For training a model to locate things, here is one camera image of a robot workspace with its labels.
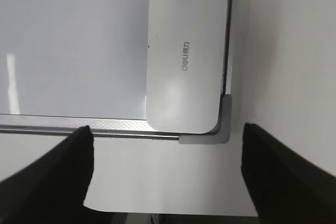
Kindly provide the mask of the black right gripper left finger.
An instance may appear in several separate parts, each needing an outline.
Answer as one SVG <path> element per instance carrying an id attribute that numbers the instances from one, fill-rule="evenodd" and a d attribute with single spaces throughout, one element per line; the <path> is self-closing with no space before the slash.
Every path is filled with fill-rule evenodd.
<path id="1" fill-rule="evenodd" d="M 1 223 L 77 223 L 94 169 L 94 139 L 76 129 L 1 181 Z"/>

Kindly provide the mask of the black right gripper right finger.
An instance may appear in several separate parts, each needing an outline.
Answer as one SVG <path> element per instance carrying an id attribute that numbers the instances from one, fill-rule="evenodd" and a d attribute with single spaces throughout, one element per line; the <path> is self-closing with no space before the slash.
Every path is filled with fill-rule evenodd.
<path id="1" fill-rule="evenodd" d="M 335 223 L 335 176 L 256 124 L 244 125 L 241 158 L 260 223 Z"/>

